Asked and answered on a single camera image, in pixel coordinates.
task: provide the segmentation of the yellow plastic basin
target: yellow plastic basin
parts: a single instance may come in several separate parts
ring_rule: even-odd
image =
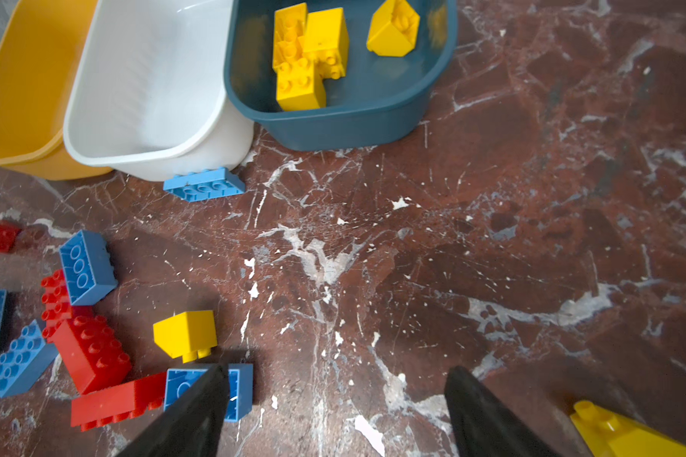
[[[64,148],[64,112],[96,0],[20,0],[0,43],[0,167],[50,180],[108,173]]]

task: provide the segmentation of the plastic basin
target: plastic basin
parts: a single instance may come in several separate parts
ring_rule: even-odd
[[[342,6],[348,36],[346,77],[325,80],[328,106],[283,112],[272,70],[274,12],[299,2],[235,0],[224,81],[239,111],[296,151],[355,148],[400,139],[419,123],[430,89],[457,41],[455,0],[410,0],[421,16],[415,49],[403,58],[366,49],[371,18],[383,0],[311,0],[310,12]]]
[[[74,159],[148,181],[233,169],[254,123],[228,102],[231,0],[99,0],[64,121]]]
[[[39,178],[109,172],[73,160],[61,127],[96,0],[20,0],[0,42],[0,167]]]

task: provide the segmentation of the red marble floor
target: red marble floor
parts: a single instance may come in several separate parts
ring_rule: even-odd
[[[10,337],[81,228],[120,286],[96,306],[135,367],[152,323],[213,309],[215,360],[255,364],[219,455],[456,455],[442,397],[471,369],[565,456],[579,399],[686,443],[686,0],[460,2],[459,42],[403,140],[297,153],[257,135],[247,193],[186,204],[122,173],[0,169]],[[56,362],[0,400],[0,455],[113,455],[158,413],[80,433]]]

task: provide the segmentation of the dark blue plastic basin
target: dark blue plastic basin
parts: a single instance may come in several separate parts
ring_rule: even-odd
[[[320,151],[396,141],[419,123],[430,88],[447,68],[457,40],[456,0],[409,0],[421,16],[416,48],[405,57],[366,49],[378,0],[310,0],[310,12],[342,6],[350,40],[345,78],[325,80],[328,106],[285,113],[275,99],[274,12],[294,0],[235,0],[224,83],[238,110],[296,151]],[[446,15],[430,30],[433,14]]]

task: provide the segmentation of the white plastic basin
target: white plastic basin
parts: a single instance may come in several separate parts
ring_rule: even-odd
[[[64,118],[78,162],[148,181],[233,169],[253,121],[224,88],[232,0],[99,0]]]

